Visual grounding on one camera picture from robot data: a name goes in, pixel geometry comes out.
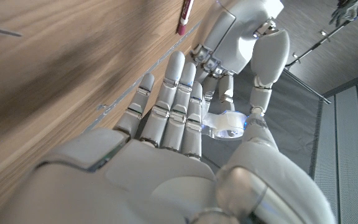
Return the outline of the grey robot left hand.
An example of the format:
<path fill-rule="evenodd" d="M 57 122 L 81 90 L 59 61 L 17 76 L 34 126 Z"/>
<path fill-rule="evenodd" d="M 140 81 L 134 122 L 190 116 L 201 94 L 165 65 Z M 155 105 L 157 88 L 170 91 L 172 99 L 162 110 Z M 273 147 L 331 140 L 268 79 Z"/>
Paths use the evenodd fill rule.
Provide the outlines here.
<path fill-rule="evenodd" d="M 217 91 L 223 109 L 234 110 L 234 76 L 250 65 L 254 74 L 250 113 L 266 113 L 272 86 L 283 72 L 290 49 L 288 32 L 275 25 L 283 8 L 280 0 L 213 3 L 201 22 L 191 52 L 206 105 Z"/>

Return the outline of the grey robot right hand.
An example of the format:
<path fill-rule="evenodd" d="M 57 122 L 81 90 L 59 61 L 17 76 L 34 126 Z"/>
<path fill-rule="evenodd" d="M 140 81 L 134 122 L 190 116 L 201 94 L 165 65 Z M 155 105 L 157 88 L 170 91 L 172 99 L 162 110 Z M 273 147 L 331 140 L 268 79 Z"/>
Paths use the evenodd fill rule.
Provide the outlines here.
<path fill-rule="evenodd" d="M 334 223 L 328 200 L 279 151 L 264 115 L 204 114 L 195 73 L 173 53 L 144 126 L 152 74 L 115 127 L 43 156 L 0 223 Z"/>

